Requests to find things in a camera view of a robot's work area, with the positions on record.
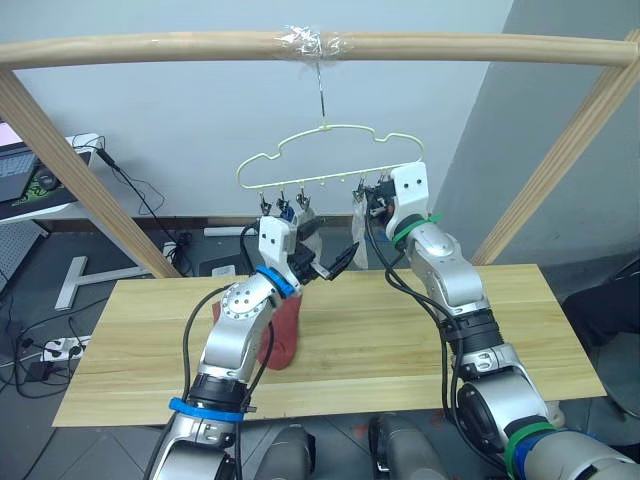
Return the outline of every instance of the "red cloth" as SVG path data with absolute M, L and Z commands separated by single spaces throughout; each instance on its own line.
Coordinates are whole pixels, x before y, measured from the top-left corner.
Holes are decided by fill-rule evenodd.
M 300 316 L 300 305 L 302 295 L 299 297 L 289 297 L 282 302 L 280 308 L 271 319 L 275 341 L 273 351 L 269 358 L 267 367 L 272 370 L 282 370 L 291 363 L 298 347 L 298 318 Z M 220 303 L 213 305 L 214 323 L 220 316 Z M 262 343 L 258 352 L 258 361 L 264 362 L 269 346 L 269 328 L 265 328 L 262 333 Z

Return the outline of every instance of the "power strip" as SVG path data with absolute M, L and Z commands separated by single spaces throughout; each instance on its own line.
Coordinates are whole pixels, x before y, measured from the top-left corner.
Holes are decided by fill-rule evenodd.
M 91 340 L 91 335 L 85 335 L 84 337 L 79 337 L 82 342 L 82 346 L 86 347 Z M 71 338 L 56 338 L 55 340 L 50 340 L 45 343 L 45 350 L 40 355 L 41 362 L 66 362 L 69 359 L 69 350 L 73 347 L 79 346 L 78 339 L 76 337 Z M 52 351 L 60 352 L 60 355 L 54 356 Z M 80 351 L 73 355 L 72 359 L 82 358 L 84 354 L 84 348 L 80 348 Z

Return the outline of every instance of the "wooden rod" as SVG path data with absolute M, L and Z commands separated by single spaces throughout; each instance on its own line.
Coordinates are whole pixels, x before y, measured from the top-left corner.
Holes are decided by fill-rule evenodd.
M 629 41 L 489 33 L 326 32 L 327 60 L 462 60 L 627 66 L 638 58 Z M 292 32 L 145 33 L 54 38 L 0 44 L 10 69 L 102 63 L 192 60 L 303 60 Z
M 0 116 L 142 266 L 156 278 L 180 276 L 56 130 L 18 77 L 1 68 Z
M 627 40 L 638 44 L 640 30 L 631 32 Z M 475 265 L 495 261 L 586 150 L 639 79 L 639 59 L 626 68 L 607 67 L 602 72 L 562 135 L 480 245 L 473 256 Z

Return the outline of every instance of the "computer mouse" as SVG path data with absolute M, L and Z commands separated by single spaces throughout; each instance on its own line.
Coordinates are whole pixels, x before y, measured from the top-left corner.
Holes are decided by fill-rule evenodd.
M 47 192 L 55 190 L 60 185 L 60 180 L 47 167 L 40 167 L 36 171 L 36 180 Z

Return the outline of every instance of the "floor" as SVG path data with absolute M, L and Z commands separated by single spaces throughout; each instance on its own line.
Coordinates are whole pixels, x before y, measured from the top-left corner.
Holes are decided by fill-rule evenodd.
M 163 240 L 159 232 L 152 232 L 150 236 L 158 244 Z M 188 250 L 188 256 L 194 265 L 204 260 L 238 253 L 237 238 L 204 238 L 201 232 L 196 231 L 193 232 L 193 238 L 194 242 Z M 323 232 L 323 239 L 326 263 L 350 242 L 347 231 L 339 228 L 327 229 Z M 250 252 L 256 252 L 255 239 L 249 239 L 248 248 Z M 12 278 L 2 297 L 0 325 L 4 328 L 9 317 L 13 322 L 29 326 L 52 316 L 58 288 L 71 258 L 76 255 L 89 257 L 86 273 L 131 265 L 130 260 L 101 234 L 53 234 L 36 245 Z M 258 259 L 257 254 L 252 256 L 254 260 Z M 380 265 L 370 257 L 370 268 L 379 267 Z M 558 296 L 563 297 L 568 291 L 570 293 L 572 279 L 584 283 L 585 275 L 588 275 L 588 268 L 580 266 L 573 267 L 572 270 L 568 266 L 564 270 L 556 268 L 549 272 L 547 278 Z M 80 288 L 74 307 L 82 307 L 105 298 L 112 287 L 113 282 Z M 98 303 L 73 314 L 79 335 L 90 334 L 103 305 Z M 45 323 L 44 326 L 34 329 L 32 335 L 35 343 L 58 336 L 71 336 L 67 316 Z M 3 348 L 5 352 L 7 350 L 7 346 L 2 345 L 3 338 L 6 338 L 5 332 L 0 334 L 0 365 L 10 361 L 6 353 L 2 353 Z M 601 364 L 598 364 L 601 375 L 606 375 L 608 383 L 620 389 L 622 396 L 634 398 L 638 392 L 637 384 L 640 384 L 640 372 L 637 372 L 637 375 L 633 371 L 629 374 L 630 370 L 625 368 L 621 373 L 622 369 L 617 366 L 631 363 L 629 368 L 632 370 L 637 366 L 637 361 L 625 358 L 625 352 L 633 352 L 633 349 L 637 348 L 634 344 L 637 338 L 621 337 L 616 339 L 616 342 L 609 351 L 599 352 L 600 357 L 594 359 L 594 362 Z M 34 351 L 37 350 L 30 347 L 25 349 L 23 354 Z M 0 373 L 7 378 L 11 368 L 0 368 Z M 57 380 L 64 383 L 64 378 L 60 377 Z M 30 394 L 48 393 L 54 388 L 40 384 L 24 386 L 25 391 Z M 61 400 L 62 394 L 43 399 L 24 399 L 18 396 L 14 387 L 7 387 L 0 392 L 0 480 L 22 479 L 28 472 L 26 478 L 29 480 L 142 478 L 142 472 L 158 436 L 157 429 L 52 429 L 51 421 Z M 610 444 L 640 442 L 640 422 L 621 416 L 605 399 L 563 402 L 562 408 L 571 428 L 594 433 Z M 411 411 L 403 412 L 403 415 L 413 420 L 425 432 L 433 441 L 436 450 L 447 452 L 442 459 L 452 478 L 474 480 L 491 474 L 490 468 L 464 446 L 455 429 L 443 421 L 440 411 Z M 253 477 L 272 439 L 282 427 L 292 422 L 302 424 L 309 433 L 316 436 L 318 462 L 314 479 L 371 478 L 366 437 L 366 425 L 370 416 L 371 414 L 353 414 L 248 422 L 243 425 L 242 437 L 245 478 Z

